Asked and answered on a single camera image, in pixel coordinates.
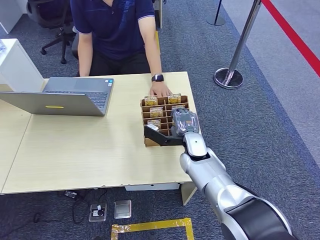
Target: yellow floor tape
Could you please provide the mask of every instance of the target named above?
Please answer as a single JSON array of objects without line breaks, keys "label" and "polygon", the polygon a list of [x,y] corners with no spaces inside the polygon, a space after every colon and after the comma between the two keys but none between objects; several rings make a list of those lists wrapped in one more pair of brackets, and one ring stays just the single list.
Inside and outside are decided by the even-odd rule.
[{"label": "yellow floor tape", "polygon": [[139,232],[154,229],[168,229],[175,227],[186,227],[186,239],[194,240],[192,223],[191,218],[165,220],[165,221],[152,221],[144,223],[136,223],[129,225],[113,224],[111,229],[111,240],[118,240],[118,234]]}]

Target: product package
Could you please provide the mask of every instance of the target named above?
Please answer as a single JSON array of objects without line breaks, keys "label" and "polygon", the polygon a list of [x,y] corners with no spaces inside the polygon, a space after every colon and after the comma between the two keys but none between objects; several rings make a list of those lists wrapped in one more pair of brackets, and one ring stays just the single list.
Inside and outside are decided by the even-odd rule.
[{"label": "product package", "polygon": [[149,120],[149,121],[147,121],[146,123],[148,124],[148,126],[149,126],[149,125],[153,125],[153,126],[155,126],[155,127],[158,128],[158,129],[155,129],[155,128],[154,128],[154,127],[149,126],[149,127],[151,127],[152,129],[154,129],[154,130],[155,130],[155,131],[158,131],[158,130],[162,129],[162,121],[161,121],[161,120],[159,120],[159,119],[158,119],[158,120]]},{"label": "product package", "polygon": [[198,133],[199,122],[196,113],[184,108],[176,108],[171,112],[173,122],[171,133],[174,136],[183,136],[186,133]]},{"label": "product package", "polygon": [[144,97],[144,105],[145,106],[158,105],[158,97],[157,96],[145,96]]},{"label": "product package", "polygon": [[181,103],[181,93],[168,95],[168,103],[169,103],[169,104],[180,104]]},{"label": "product package", "polygon": [[159,118],[164,116],[163,107],[150,107],[150,118]]},{"label": "product package", "polygon": [[172,106],[171,110],[174,111],[174,109],[184,109],[185,105],[177,105],[177,106]]}]

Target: chrome pole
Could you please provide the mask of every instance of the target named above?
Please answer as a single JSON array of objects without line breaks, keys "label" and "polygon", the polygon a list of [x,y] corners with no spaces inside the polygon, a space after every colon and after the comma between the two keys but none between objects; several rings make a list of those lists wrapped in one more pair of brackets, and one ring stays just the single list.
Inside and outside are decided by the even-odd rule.
[{"label": "chrome pole", "polygon": [[235,67],[239,61],[239,57],[242,48],[245,44],[246,44],[246,41],[251,31],[251,28],[254,25],[257,15],[258,14],[261,4],[261,0],[254,0],[253,5],[250,10],[249,15],[248,16],[248,19],[245,22],[245,25],[243,28],[240,40],[238,40],[238,43],[236,46],[235,52],[234,53],[229,67],[224,67],[217,70],[214,76],[214,82],[225,89],[236,89],[240,87],[244,82],[242,75],[240,72],[235,70]]},{"label": "chrome pole", "polygon": [[217,13],[215,14],[215,17],[214,18],[214,16],[212,15],[208,16],[207,18],[207,23],[210,25],[214,25],[214,26],[221,26],[226,23],[226,21],[223,18],[219,16],[222,1],[223,0],[220,0],[219,5],[217,6]]}]

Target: man's hand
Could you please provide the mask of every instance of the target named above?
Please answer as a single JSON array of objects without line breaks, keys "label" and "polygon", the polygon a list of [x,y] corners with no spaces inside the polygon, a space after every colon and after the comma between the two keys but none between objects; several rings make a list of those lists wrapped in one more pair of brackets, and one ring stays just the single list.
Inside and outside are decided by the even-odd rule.
[{"label": "man's hand", "polygon": [[149,91],[150,96],[156,95],[158,97],[167,97],[172,92],[163,81],[153,81]]}]

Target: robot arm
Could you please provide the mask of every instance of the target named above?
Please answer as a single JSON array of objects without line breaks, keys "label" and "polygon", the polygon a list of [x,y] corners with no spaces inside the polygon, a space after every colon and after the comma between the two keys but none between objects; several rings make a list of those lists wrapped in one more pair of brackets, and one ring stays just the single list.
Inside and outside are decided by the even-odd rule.
[{"label": "robot arm", "polygon": [[165,136],[148,126],[144,135],[160,146],[184,146],[180,164],[210,202],[226,240],[296,240],[280,210],[233,182],[202,135]]}]

